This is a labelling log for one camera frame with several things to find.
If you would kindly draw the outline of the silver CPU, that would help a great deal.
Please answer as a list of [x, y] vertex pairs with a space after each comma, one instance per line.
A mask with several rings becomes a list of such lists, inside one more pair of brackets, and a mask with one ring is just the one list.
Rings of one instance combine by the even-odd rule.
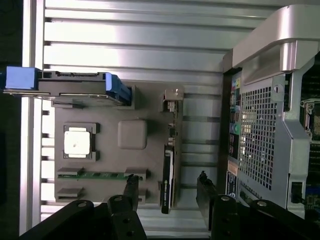
[[69, 158], [86, 158], [91, 152], [91, 133], [84, 127], [70, 127], [64, 132], [63, 151]]

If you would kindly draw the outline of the green motherboard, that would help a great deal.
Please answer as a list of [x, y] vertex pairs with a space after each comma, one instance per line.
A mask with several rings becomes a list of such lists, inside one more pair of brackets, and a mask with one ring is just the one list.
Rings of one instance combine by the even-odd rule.
[[[302, 77], [300, 119], [302, 120], [303, 128], [304, 108], [302, 107], [302, 101], [307, 99], [320, 99], [320, 67], [318, 66], [312, 67]], [[320, 141], [311, 141], [309, 136], [308, 138], [309, 154], [305, 209], [320, 214]]]

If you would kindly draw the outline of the green RAM stick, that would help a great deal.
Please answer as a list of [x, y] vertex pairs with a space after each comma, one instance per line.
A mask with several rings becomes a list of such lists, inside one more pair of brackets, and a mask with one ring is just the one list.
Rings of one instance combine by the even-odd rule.
[[95, 172], [79, 171], [73, 173], [59, 173], [59, 179], [91, 179], [91, 180], [126, 180], [128, 178], [123, 172]]

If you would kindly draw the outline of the open PC case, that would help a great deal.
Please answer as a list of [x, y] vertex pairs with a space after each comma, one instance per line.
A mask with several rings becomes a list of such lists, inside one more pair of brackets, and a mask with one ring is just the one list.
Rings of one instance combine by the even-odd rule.
[[320, 67], [320, 0], [278, 9], [222, 65], [218, 184], [245, 206], [269, 200], [320, 228], [305, 207], [310, 141], [300, 107], [303, 75]]

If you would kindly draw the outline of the gray parts rack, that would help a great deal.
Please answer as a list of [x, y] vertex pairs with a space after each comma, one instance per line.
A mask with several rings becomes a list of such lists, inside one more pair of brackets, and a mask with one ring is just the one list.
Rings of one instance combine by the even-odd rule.
[[[171, 115], [161, 112], [167, 89], [180, 84], [129, 81], [130, 106], [85, 99], [85, 105], [55, 102], [54, 197], [57, 202], [101, 202], [123, 191], [127, 179], [65, 179], [58, 174], [77, 172], [124, 173], [139, 177], [139, 202], [161, 205], [164, 145]], [[90, 132], [90, 154], [73, 158], [64, 154], [64, 133], [70, 127]]]

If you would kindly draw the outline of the hard disk with blue caddy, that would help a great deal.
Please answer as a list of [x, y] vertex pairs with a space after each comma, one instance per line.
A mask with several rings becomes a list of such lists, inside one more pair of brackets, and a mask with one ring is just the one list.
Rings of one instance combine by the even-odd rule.
[[132, 88], [109, 72], [44, 71], [22, 66], [7, 66], [0, 71], [0, 93], [78, 106], [84, 106], [85, 99], [130, 106], [133, 98]]

